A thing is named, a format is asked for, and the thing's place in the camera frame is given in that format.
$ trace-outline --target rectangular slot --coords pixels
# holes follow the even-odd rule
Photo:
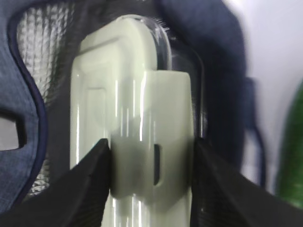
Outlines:
[[[157,185],[160,181],[160,150],[161,146],[159,144],[154,144],[154,177],[153,185]]]
[[[18,149],[25,143],[26,134],[21,118],[0,110],[0,151]]]

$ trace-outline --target white wall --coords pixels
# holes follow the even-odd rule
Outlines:
[[[303,1],[224,1],[241,20],[248,76],[258,82],[259,125],[268,148],[268,189],[273,192],[285,118],[303,79]],[[244,172],[252,177],[254,149],[247,151]]]

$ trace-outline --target white plastic case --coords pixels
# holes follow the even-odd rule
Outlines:
[[[155,37],[141,19],[120,17],[82,42],[71,79],[71,167],[108,138],[103,227],[188,227],[193,137],[189,75],[157,70]]]

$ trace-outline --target black strap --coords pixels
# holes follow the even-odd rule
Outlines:
[[[0,215],[1,227],[100,227],[109,193],[111,153],[98,144],[39,196]]]
[[[251,78],[245,78],[245,129],[250,133],[258,146],[258,159],[260,161],[259,184],[266,188],[266,149],[257,124],[256,88],[255,82]]]
[[[303,212],[272,196],[195,143],[192,227],[301,227]]]

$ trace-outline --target green object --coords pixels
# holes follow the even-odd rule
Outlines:
[[[276,194],[303,209],[303,84],[286,123]]]

